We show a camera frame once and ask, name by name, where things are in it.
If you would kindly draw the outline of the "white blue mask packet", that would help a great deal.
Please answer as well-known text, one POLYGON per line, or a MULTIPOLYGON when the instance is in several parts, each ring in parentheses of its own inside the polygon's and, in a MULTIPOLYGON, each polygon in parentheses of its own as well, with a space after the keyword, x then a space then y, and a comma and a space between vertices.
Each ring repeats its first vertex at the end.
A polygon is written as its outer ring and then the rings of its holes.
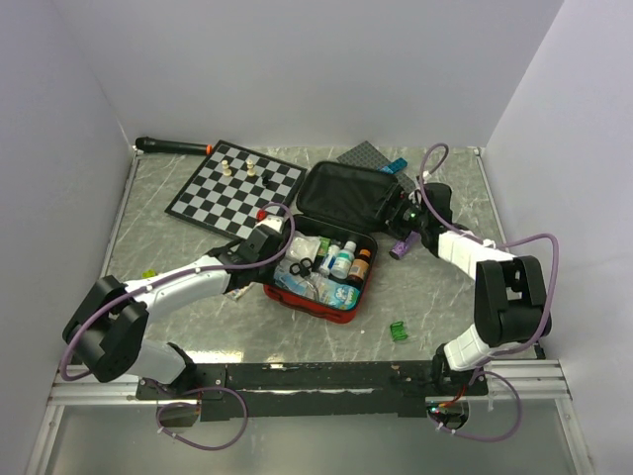
POLYGON ((320 237, 305 236, 295 233, 288 247, 285 257, 291 261, 298 262, 302 259, 315 261, 320 248, 320 237))

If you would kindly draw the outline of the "black handled scissors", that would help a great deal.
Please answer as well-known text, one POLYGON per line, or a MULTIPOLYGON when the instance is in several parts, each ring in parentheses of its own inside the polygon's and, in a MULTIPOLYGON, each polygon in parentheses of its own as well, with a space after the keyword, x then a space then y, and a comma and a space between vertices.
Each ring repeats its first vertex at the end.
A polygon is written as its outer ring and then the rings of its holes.
POLYGON ((313 266, 314 263, 306 257, 293 262, 289 270, 293 276, 301 277, 313 293, 317 294, 323 277, 318 272, 313 271, 313 266))

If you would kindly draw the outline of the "small green box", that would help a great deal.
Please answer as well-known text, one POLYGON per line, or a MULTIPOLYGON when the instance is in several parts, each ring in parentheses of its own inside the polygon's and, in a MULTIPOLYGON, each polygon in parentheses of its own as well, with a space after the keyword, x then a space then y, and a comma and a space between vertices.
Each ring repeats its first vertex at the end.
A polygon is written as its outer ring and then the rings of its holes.
POLYGON ((320 237, 319 238, 319 248, 318 248, 318 254, 319 255, 325 255, 327 253, 327 250, 330 246, 330 239, 327 237, 320 237))

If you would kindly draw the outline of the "red black medicine bag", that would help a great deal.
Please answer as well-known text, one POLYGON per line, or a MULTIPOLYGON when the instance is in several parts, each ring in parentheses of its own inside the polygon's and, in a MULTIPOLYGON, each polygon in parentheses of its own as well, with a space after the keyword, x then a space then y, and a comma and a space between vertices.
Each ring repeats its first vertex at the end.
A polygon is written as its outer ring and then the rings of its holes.
MULTIPOLYGON (((392 174, 334 161, 320 162, 308 173, 298 193, 296 230, 341 244, 352 240, 358 250, 371 252, 369 266, 373 267, 379 250, 374 234, 387 230, 385 218, 378 212, 391 194, 401 194, 398 179, 392 174)), ((263 291, 284 307, 344 325, 356 316, 371 275, 371 272, 366 273, 356 290, 357 298, 348 309, 297 295, 275 282, 265 285, 263 291)))

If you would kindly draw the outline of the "brown medicine bottle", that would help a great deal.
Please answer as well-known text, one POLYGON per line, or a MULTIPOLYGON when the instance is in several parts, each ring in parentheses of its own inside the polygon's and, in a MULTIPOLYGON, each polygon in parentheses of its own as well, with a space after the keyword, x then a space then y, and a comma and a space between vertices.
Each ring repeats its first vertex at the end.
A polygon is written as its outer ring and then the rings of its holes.
POLYGON ((363 248, 359 251, 358 256, 353 260, 348 275, 347 281, 355 286, 361 286, 367 276, 370 269, 372 252, 363 248))

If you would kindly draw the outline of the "white medicine bottle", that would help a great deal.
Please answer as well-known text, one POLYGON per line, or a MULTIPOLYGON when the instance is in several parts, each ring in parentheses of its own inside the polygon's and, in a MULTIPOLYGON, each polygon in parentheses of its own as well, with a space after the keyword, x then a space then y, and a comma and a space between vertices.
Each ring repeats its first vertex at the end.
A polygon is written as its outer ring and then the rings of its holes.
POLYGON ((355 259, 357 243, 349 240, 336 256, 330 268, 330 275, 336 279, 345 279, 355 259))

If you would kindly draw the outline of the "blue cotton swab bag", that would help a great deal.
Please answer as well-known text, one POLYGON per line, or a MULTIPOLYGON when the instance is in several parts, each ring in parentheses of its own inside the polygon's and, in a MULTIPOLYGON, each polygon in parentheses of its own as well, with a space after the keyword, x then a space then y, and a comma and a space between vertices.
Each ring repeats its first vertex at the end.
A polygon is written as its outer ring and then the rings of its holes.
POLYGON ((289 270, 276 270, 274 282, 291 293, 338 310, 350 310, 357 304, 360 291, 353 286, 337 283, 318 273, 307 278, 289 270))

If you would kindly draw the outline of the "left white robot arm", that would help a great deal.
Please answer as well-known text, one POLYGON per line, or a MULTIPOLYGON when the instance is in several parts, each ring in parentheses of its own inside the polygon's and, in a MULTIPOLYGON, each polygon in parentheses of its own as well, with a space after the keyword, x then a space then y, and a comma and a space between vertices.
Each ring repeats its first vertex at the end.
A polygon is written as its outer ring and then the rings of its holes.
POLYGON ((195 386, 195 364, 176 344, 145 338, 148 323, 259 280, 283 255, 283 240, 281 225, 259 224, 248 238, 156 277, 99 279, 62 332, 67 348, 59 365, 61 378, 92 375, 110 382, 131 374, 159 382, 174 398, 187 396, 195 386))

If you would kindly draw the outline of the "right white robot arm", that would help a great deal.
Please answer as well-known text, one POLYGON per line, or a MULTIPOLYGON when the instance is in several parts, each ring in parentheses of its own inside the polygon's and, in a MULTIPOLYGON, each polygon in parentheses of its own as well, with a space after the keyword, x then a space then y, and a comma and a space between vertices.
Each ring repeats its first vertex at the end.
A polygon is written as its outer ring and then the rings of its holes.
POLYGON ((390 250, 402 259, 416 242, 475 283, 473 323, 441 344, 431 360, 431 381, 453 394, 494 356, 514 353, 551 330, 541 264, 533 256, 515 256, 491 240, 476 237, 452 222, 452 189, 430 183, 406 193, 396 184, 386 192, 376 216, 398 242, 390 250))

